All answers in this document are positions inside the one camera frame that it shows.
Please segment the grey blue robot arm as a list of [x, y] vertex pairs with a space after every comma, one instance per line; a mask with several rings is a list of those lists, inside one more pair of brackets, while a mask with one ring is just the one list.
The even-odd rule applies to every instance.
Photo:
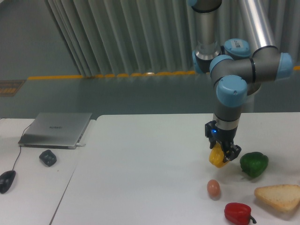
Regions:
[[219, 144], [223, 162], [236, 159], [241, 147], [234, 144], [242, 108], [263, 82], [291, 76], [293, 60], [280, 53], [265, 13], [258, 0], [240, 0], [238, 6], [248, 40], [217, 43], [219, 0], [190, 0], [196, 16], [197, 46], [192, 53], [195, 70], [209, 73], [216, 93], [212, 121], [205, 125], [205, 136], [213, 148]]

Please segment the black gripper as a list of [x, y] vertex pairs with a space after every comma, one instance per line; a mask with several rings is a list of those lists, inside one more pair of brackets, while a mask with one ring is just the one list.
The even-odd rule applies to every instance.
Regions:
[[213, 149], [217, 143], [221, 145], [224, 153], [223, 162], [233, 161], [241, 152], [241, 147], [234, 144], [237, 127], [230, 130], [224, 130], [216, 126], [216, 121], [212, 120], [205, 124], [205, 136], [210, 142], [210, 149]]

